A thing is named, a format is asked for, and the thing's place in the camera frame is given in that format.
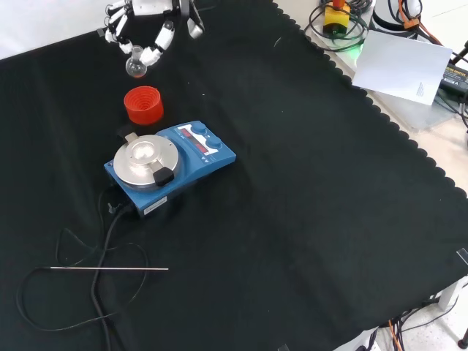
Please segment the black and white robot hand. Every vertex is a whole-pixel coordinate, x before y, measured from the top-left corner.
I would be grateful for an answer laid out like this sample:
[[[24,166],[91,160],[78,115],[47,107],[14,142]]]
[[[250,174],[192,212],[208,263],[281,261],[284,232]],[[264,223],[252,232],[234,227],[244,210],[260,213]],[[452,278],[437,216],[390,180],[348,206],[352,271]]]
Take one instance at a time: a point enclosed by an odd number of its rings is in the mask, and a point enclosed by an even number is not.
[[[105,40],[118,44],[121,51],[130,54],[136,47],[125,34],[125,26],[135,18],[163,18],[163,24],[154,43],[143,49],[141,62],[149,67],[158,62],[169,48],[176,32],[176,20],[185,23],[189,36],[201,36],[203,21],[193,1],[117,1],[105,8]]]

